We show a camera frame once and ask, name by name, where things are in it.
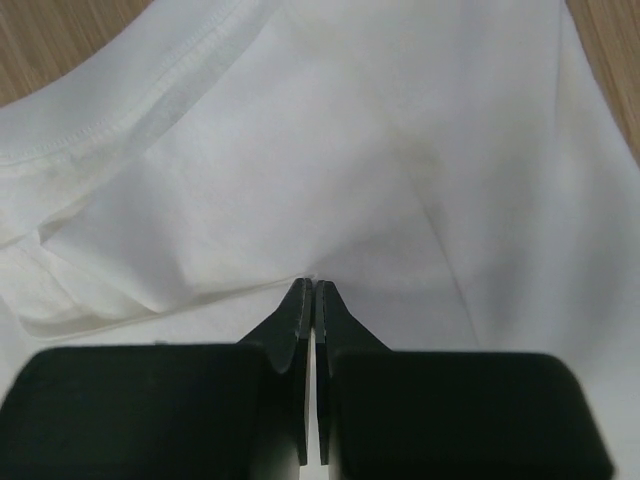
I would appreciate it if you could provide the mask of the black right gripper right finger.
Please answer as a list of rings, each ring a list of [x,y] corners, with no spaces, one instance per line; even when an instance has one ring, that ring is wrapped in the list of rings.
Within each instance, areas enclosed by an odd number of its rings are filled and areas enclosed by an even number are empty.
[[[333,479],[610,479],[583,390],[541,353],[394,351],[315,289],[320,460]]]

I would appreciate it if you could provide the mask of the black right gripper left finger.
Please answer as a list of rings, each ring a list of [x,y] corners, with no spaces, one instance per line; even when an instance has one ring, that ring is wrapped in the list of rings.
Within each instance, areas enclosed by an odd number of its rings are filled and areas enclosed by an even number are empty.
[[[296,479],[313,285],[236,343],[59,347],[1,406],[5,479]]]

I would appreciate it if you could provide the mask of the white printed t-shirt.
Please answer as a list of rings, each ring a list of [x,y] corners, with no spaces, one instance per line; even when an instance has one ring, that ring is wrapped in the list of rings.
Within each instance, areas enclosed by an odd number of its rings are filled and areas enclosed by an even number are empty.
[[[1,110],[1,381],[335,282],[401,350],[545,352],[639,475],[639,169],[561,1],[156,1]]]

